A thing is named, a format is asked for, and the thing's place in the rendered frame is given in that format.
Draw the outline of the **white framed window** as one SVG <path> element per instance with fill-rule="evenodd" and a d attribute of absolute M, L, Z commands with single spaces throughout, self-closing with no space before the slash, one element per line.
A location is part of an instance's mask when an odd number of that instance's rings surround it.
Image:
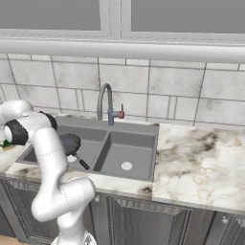
<path fill-rule="evenodd" d="M 0 0 L 0 36 L 96 38 L 108 35 L 109 0 Z"/>
<path fill-rule="evenodd" d="M 245 0 L 120 0 L 125 39 L 245 43 Z"/>

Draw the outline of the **dark grey cupboard door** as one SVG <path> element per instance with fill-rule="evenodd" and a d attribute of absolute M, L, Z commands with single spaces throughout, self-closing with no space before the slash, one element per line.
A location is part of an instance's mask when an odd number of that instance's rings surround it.
<path fill-rule="evenodd" d="M 227 224 L 222 223 L 223 216 Z M 245 245 L 245 216 L 219 212 L 213 225 L 213 245 Z"/>
<path fill-rule="evenodd" d="M 37 221 L 32 214 L 31 206 L 37 195 L 39 185 L 29 182 L 0 180 L 0 201 L 7 213 L 14 233 L 21 242 L 31 245 L 51 245 L 59 235 L 56 219 L 47 222 Z M 96 239 L 97 245 L 110 245 L 106 197 L 100 193 L 100 201 L 93 199 L 83 212 L 82 217 L 75 212 L 64 213 L 60 220 L 68 224 L 82 221 L 83 226 Z"/>
<path fill-rule="evenodd" d="M 204 245 L 212 211 L 108 196 L 111 245 Z"/>

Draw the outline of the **black frying pan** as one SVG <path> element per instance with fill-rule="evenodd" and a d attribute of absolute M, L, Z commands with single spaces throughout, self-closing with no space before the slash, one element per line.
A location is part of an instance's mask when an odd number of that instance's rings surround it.
<path fill-rule="evenodd" d="M 78 150 L 81 146 L 80 137 L 75 134 L 63 134 L 59 136 L 59 139 L 63 144 L 63 148 L 66 156 L 70 156 L 70 155 L 74 156 L 78 160 L 78 162 L 86 170 L 88 170 L 90 168 L 89 165 L 78 156 Z"/>

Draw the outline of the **grey curved tap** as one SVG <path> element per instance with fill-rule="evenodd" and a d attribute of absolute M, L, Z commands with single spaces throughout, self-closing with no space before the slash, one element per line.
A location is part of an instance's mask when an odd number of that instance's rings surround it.
<path fill-rule="evenodd" d="M 110 126 L 113 126 L 114 119 L 119 117 L 119 111 L 115 111 L 113 109 L 112 88 L 108 83 L 104 83 L 100 89 L 98 103 L 97 103 L 98 120 L 99 121 L 102 120 L 102 100 L 103 100 L 104 93 L 107 93 L 108 95 L 108 109 L 107 109 L 108 124 Z"/>

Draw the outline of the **green and yellow sponge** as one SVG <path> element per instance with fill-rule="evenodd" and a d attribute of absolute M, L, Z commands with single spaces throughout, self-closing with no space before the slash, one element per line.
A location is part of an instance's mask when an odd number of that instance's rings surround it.
<path fill-rule="evenodd" d="M 5 140 L 2 144 L 0 144 L 0 147 L 6 151 L 6 150 L 10 150 L 12 148 L 14 148 L 14 145 L 12 145 L 11 143 L 9 143 L 7 140 Z"/>

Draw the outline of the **grey double sink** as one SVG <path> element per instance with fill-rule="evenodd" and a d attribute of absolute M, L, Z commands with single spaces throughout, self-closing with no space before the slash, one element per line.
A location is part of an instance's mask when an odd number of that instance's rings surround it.
<path fill-rule="evenodd" d="M 70 171 L 152 182 L 159 126 L 56 117 L 59 136 L 80 138 L 77 158 L 68 157 Z"/>

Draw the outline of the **white window sill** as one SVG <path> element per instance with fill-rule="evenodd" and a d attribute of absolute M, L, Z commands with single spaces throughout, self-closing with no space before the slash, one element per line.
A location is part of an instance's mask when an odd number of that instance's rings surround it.
<path fill-rule="evenodd" d="M 0 39 L 0 54 L 245 64 L 245 47 Z"/>

